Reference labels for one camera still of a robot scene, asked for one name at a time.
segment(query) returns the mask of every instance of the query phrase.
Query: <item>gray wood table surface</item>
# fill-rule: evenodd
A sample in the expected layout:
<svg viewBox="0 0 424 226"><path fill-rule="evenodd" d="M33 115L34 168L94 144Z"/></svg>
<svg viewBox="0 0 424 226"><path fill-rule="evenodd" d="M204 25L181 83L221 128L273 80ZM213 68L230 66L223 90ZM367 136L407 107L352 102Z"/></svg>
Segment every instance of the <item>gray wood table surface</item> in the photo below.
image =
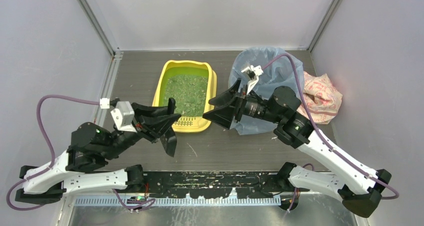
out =
<svg viewBox="0 0 424 226"><path fill-rule="evenodd" d="M229 72L240 51L126 51L121 60L112 98L152 105L162 68L168 60L208 62L217 74L217 94L228 88ZM307 51L289 51L303 62L303 69L315 75L311 55ZM113 130L108 114L104 127ZM331 125L320 128L334 140ZM177 133L175 157L168 156L160 143L140 140L110 161L105 170L118 170L141 164L145 171L277 171L285 162L298 165L313 163L316 170L326 170L312 157L272 139L272 132L238 135L211 124L195 134Z"/></svg>

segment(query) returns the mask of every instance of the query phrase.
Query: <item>white wall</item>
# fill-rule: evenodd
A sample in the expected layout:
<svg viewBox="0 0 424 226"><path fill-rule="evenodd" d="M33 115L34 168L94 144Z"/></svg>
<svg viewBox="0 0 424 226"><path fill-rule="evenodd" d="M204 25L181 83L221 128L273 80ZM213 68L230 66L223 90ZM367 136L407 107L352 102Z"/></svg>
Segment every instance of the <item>white wall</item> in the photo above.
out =
<svg viewBox="0 0 424 226"><path fill-rule="evenodd" d="M0 9L1 221L48 226L57 220L59 203L16 212L5 201L22 165L50 160L37 126L37 102L52 93L98 99L111 57L77 0L0 0ZM45 102L41 116L57 154L93 113L93 106Z"/></svg>
<svg viewBox="0 0 424 226"><path fill-rule="evenodd" d="M331 0L88 0L121 50L306 49Z"/></svg>
<svg viewBox="0 0 424 226"><path fill-rule="evenodd" d="M423 0L343 0L312 53L317 73L344 95L338 144L389 170L400 191L380 203L372 226L424 222L423 9Z"/></svg>

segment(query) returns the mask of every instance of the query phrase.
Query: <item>yellow plastic tray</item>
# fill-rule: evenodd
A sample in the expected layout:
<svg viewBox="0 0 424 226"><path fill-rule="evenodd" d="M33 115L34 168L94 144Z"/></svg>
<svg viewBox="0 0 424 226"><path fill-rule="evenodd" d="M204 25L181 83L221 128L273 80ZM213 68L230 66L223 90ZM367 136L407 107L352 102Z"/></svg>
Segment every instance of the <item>yellow plastic tray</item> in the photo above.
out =
<svg viewBox="0 0 424 226"><path fill-rule="evenodd" d="M154 94L153 106L167 105L168 102L163 102L164 100L161 95L165 93L168 79L179 74L208 77L204 112L213 110L214 106L209 105L208 102L217 95L217 74L208 63L191 60L170 60L165 64L160 75L159 83L157 84L156 93ZM182 116L172 125L172 128L175 132L196 133L205 130L210 124L211 122L209 120L202 117Z"/></svg>

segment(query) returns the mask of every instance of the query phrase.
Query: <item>green litter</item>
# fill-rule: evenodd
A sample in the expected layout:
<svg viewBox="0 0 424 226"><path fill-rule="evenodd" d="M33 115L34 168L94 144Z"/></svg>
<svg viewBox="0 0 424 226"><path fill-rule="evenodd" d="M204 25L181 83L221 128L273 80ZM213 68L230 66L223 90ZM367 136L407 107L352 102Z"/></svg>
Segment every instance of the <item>green litter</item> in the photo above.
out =
<svg viewBox="0 0 424 226"><path fill-rule="evenodd" d="M168 79L163 97L175 99L175 113L188 117L202 116L205 110L208 78L198 75L175 75Z"/></svg>

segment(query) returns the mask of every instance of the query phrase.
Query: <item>blue plastic bag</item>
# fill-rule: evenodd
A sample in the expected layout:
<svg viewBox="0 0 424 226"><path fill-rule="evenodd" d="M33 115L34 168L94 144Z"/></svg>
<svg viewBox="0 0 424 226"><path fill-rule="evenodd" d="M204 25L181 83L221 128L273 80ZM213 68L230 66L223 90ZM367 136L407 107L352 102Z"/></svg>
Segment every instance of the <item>blue plastic bag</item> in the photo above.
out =
<svg viewBox="0 0 424 226"><path fill-rule="evenodd" d="M249 65L264 67L268 62L276 56L286 53L281 48L275 47L252 47L241 52L232 65L228 79L228 87L231 87L238 78L241 78L240 87L245 86L249 79L241 73L241 70ZM303 63L293 58L296 65L297 75L299 76L300 85L305 85ZM259 82L253 88L253 91L260 95L263 99L269 99L274 89L279 86L288 86L293 89L299 98L299 90L296 85L295 74L292 65L287 57L283 56L276 60L272 65L263 70L263 74L259 77ZM273 131L277 127L276 124L261 119L254 119L250 116L243 115L241 121L231 124L230 129L235 128L240 135L260 134Z"/></svg>

